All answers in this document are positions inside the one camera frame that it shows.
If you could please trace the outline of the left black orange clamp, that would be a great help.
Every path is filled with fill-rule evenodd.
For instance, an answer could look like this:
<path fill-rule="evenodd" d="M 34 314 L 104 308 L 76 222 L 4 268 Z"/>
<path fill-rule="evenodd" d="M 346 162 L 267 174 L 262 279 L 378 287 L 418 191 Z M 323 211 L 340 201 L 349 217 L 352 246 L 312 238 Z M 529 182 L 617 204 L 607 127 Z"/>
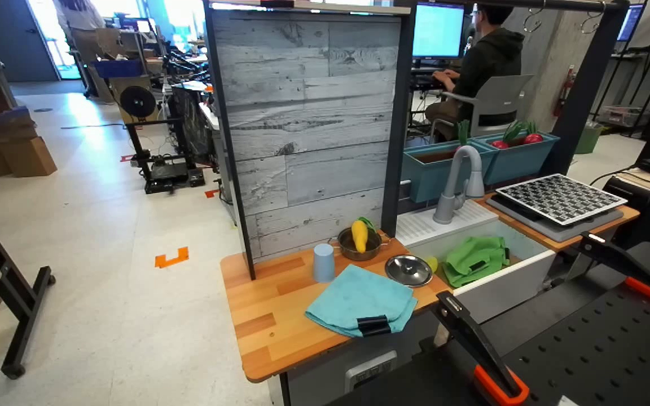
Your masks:
<path fill-rule="evenodd" d="M 452 291 L 437 296 L 436 318 L 474 358 L 474 386 L 492 406 L 526 406 L 529 388 L 506 366 L 469 308 Z"/>

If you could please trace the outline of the black orange clamp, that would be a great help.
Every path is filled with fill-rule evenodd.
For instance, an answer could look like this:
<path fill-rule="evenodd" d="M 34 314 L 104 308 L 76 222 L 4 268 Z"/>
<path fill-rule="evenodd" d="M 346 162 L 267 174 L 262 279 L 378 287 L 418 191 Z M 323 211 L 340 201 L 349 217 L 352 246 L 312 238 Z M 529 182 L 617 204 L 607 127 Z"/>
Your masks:
<path fill-rule="evenodd" d="M 627 251 L 597 234 L 581 231 L 578 252 L 597 262 L 597 268 L 568 270 L 568 283 L 584 287 L 588 291 L 624 287 L 631 293 L 650 299 L 650 270 Z"/>
<path fill-rule="evenodd" d="M 452 291 L 437 296 L 436 318 L 474 358 L 474 386 L 492 406 L 526 406 L 529 388 L 506 366 L 469 308 Z"/>

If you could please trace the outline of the left teal storage bin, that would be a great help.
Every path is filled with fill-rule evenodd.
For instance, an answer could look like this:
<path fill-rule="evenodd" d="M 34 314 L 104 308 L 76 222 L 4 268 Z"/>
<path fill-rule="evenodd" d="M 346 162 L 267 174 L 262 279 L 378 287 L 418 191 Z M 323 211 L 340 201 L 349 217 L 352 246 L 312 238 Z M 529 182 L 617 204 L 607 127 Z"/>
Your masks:
<path fill-rule="evenodd" d="M 456 154 L 456 141 L 409 148 L 402 162 L 402 177 L 410 182 L 410 199 L 418 204 L 440 199 Z"/>

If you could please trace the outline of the cardboard boxes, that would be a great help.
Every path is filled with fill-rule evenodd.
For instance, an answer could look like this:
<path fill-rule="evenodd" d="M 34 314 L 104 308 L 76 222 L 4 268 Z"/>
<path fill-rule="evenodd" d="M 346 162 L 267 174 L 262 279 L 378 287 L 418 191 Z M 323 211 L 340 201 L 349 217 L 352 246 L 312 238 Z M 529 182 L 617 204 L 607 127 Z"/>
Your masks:
<path fill-rule="evenodd" d="M 49 175 L 56 162 L 27 106 L 0 113 L 0 175 Z"/>

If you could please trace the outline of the small metal bowl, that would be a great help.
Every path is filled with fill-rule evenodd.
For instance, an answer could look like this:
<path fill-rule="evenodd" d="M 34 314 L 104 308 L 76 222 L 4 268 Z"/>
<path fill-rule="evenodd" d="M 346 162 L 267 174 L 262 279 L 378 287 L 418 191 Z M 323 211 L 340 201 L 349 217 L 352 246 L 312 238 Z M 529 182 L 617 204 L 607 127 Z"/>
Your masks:
<path fill-rule="evenodd" d="M 431 279 L 431 266 L 415 254 L 395 254 L 385 262 L 385 274 L 409 287 L 422 287 Z"/>

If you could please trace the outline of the computer monitor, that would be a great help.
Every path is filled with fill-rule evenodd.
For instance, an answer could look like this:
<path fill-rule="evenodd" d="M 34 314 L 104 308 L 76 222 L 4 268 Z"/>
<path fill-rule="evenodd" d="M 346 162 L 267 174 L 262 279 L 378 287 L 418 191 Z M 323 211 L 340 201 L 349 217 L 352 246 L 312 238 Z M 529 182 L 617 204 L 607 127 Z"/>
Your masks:
<path fill-rule="evenodd" d="M 463 50 L 464 8 L 461 4 L 418 4 L 413 57 L 456 58 Z"/>

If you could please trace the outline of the dark bowl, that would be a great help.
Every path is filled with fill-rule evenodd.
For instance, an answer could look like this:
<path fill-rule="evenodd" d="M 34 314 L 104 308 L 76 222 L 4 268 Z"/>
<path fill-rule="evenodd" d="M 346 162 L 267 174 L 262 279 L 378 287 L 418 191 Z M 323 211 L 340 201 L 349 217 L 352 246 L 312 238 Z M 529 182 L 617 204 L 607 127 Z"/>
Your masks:
<path fill-rule="evenodd" d="M 357 240 L 355 231 L 349 228 L 343 228 L 336 240 L 339 240 L 340 254 L 355 262 L 373 259 L 382 246 L 382 236 L 376 230 L 367 230 L 367 234 L 360 240 Z"/>

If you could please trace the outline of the white sink basin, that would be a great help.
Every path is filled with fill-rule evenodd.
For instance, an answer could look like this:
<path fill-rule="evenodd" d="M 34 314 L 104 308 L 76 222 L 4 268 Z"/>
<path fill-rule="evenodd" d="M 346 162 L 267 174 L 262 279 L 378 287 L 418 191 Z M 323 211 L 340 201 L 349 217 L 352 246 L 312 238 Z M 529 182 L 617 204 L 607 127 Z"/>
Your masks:
<path fill-rule="evenodd" d="M 482 322 L 543 289 L 554 252 L 466 201 L 440 226 L 431 210 L 396 217 L 395 236 Z"/>

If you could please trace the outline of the yellow toy corn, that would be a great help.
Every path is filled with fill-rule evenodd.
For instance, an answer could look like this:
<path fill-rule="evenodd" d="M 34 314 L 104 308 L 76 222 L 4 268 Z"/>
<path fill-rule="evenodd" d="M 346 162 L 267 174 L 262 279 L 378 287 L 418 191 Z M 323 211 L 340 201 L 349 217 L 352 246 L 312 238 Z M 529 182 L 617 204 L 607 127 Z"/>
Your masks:
<path fill-rule="evenodd" d="M 367 226 L 362 221 L 355 221 L 349 226 L 349 234 L 352 234 L 355 251 L 365 252 L 367 251 Z"/>

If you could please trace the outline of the light blue plastic cup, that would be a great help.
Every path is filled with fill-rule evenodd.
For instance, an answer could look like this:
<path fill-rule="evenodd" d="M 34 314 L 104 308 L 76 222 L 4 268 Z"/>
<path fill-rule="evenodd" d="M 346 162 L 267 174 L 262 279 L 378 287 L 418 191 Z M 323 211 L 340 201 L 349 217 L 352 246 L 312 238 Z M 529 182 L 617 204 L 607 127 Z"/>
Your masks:
<path fill-rule="evenodd" d="M 333 277 L 333 248 L 330 243 L 314 246 L 314 279 L 330 282 Z"/>

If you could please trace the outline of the teal folded cloth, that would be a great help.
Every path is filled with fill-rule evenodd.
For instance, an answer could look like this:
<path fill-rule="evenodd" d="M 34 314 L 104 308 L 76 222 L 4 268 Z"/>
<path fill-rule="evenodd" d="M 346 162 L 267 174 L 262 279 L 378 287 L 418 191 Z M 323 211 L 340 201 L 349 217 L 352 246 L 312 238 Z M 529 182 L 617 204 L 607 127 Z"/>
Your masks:
<path fill-rule="evenodd" d="M 415 304 L 418 299 L 405 283 L 347 266 L 306 306 L 305 316 L 333 334 L 362 339 L 402 331 Z"/>

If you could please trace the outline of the person in dark hoodie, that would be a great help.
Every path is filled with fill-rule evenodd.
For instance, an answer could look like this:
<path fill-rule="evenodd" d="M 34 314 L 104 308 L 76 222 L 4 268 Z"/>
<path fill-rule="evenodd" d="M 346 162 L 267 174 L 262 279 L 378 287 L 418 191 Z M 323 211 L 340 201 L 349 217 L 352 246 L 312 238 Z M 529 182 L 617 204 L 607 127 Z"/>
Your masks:
<path fill-rule="evenodd" d="M 475 8 L 475 43 L 466 50 L 457 70 L 437 70 L 436 79 L 456 95 L 474 97 L 489 77 L 522 72 L 523 36 L 502 26 L 509 7 L 480 4 Z M 431 104 L 426 120 L 437 140 L 452 140 L 461 120 L 469 116 L 469 104 L 454 100 Z"/>

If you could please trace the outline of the black white dish rack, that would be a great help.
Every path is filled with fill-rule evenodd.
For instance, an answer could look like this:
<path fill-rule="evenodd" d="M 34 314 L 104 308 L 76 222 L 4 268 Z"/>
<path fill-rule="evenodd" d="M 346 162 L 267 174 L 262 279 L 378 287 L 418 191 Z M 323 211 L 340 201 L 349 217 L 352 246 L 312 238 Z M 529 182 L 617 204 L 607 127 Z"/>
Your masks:
<path fill-rule="evenodd" d="M 499 187 L 492 199 L 527 219 L 573 226 L 622 204 L 622 199 L 563 174 L 538 175 Z"/>

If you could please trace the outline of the teal storage bin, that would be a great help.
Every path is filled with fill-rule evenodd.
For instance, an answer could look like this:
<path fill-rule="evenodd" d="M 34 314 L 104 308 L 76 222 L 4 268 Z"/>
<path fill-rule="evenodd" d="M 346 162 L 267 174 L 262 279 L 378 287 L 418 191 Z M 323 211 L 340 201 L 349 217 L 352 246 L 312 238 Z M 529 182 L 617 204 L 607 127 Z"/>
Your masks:
<path fill-rule="evenodd" d="M 496 148 L 499 134 L 474 137 L 472 143 L 482 157 L 482 177 L 487 187 L 507 184 L 536 175 L 546 162 L 551 148 L 557 143 L 554 134 L 543 134 L 535 143 L 515 143 L 507 148 Z"/>
<path fill-rule="evenodd" d="M 410 182 L 410 199 L 418 204 L 440 199 L 456 154 L 456 141 L 409 148 L 402 162 L 402 177 Z"/>

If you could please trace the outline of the right black orange clamp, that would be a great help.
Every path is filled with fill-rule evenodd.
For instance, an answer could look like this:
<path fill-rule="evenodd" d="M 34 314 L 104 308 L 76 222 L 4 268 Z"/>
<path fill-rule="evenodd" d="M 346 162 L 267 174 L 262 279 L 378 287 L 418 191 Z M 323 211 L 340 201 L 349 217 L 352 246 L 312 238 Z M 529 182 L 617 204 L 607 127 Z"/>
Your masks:
<path fill-rule="evenodd" d="M 581 231 L 578 252 L 597 262 L 597 268 L 568 270 L 568 283 L 584 287 L 588 291 L 624 287 L 631 293 L 650 299 L 650 270 L 627 251 L 597 234 Z"/>

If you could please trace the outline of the black metal frame leg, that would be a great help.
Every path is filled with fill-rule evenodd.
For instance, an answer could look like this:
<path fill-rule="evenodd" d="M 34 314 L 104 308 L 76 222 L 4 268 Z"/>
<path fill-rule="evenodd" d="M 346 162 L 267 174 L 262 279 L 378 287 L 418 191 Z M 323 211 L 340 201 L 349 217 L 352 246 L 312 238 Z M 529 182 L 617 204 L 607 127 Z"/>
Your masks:
<path fill-rule="evenodd" d="M 0 299 L 15 316 L 18 324 L 11 335 L 8 349 L 0 366 L 2 374 L 8 379 L 21 379 L 24 374 L 24 351 L 34 324 L 39 319 L 41 304 L 56 277 L 49 266 L 41 266 L 34 282 L 27 282 L 15 262 L 8 257 L 0 243 Z"/>

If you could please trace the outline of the red fire extinguisher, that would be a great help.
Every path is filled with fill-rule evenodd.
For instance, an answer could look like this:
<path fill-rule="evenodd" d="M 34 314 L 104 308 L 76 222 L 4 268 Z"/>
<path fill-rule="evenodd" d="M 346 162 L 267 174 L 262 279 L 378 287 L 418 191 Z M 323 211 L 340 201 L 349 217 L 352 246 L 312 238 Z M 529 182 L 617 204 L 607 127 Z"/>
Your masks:
<path fill-rule="evenodd" d="M 554 116 L 561 115 L 563 104 L 566 104 L 566 100 L 568 100 L 568 92 L 571 92 L 573 84 L 575 84 L 575 66 L 568 66 L 566 77 L 563 77 L 563 81 L 561 81 L 561 85 L 560 85 L 560 89 L 557 89 L 557 97 L 554 97 L 554 106 L 553 106 L 553 115 L 554 115 Z"/>

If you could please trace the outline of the green cloth in sink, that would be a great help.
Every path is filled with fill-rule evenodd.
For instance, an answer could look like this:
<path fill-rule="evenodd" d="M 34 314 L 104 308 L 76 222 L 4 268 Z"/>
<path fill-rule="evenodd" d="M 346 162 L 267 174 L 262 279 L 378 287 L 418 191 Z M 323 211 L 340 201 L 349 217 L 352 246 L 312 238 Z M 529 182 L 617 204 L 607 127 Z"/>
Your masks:
<path fill-rule="evenodd" d="M 466 236 L 440 257 L 440 277 L 457 289 L 506 268 L 507 262 L 502 236 Z"/>

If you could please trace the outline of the black perforated board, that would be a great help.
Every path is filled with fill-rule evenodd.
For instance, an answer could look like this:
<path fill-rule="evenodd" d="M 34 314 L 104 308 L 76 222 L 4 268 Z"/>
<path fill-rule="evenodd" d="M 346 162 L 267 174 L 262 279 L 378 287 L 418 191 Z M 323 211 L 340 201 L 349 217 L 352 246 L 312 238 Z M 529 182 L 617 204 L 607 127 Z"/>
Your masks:
<path fill-rule="evenodd" d="M 650 270 L 650 240 L 630 254 Z M 487 319 L 482 334 L 529 388 L 523 406 L 650 406 L 650 299 L 610 266 Z M 327 406 L 492 406 L 472 369 L 452 341 Z"/>

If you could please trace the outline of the right teal storage bin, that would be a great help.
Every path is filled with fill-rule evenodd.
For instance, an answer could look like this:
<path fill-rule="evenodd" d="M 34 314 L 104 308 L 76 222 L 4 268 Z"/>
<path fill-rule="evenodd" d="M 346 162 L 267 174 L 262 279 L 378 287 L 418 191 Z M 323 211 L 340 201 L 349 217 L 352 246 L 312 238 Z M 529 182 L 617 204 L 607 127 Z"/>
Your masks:
<path fill-rule="evenodd" d="M 536 175 L 546 162 L 551 148 L 557 143 L 554 134 L 543 134 L 535 143 L 515 143 L 507 148 L 496 148 L 499 134 L 474 137 L 472 143 L 482 157 L 482 177 L 487 187 L 507 184 Z"/>

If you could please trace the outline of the grey wood backsplash panel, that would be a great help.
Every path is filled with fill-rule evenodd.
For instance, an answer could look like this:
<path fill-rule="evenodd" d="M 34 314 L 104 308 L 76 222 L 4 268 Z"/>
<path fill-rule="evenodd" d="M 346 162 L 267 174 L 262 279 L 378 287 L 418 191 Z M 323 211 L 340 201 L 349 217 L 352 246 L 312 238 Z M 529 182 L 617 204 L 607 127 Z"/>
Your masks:
<path fill-rule="evenodd" d="M 392 231 L 410 16 L 325 4 L 204 16 L 245 268 L 358 217 Z"/>

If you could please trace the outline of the grey office chair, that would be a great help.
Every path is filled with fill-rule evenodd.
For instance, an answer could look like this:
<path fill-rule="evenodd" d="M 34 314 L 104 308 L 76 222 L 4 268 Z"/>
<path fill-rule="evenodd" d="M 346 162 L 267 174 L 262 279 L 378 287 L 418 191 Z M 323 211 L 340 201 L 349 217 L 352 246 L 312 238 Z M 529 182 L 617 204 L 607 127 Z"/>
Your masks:
<path fill-rule="evenodd" d="M 502 132 L 522 120 L 529 81 L 529 74 L 489 77 L 474 97 L 447 92 L 447 100 L 469 109 L 472 137 Z"/>

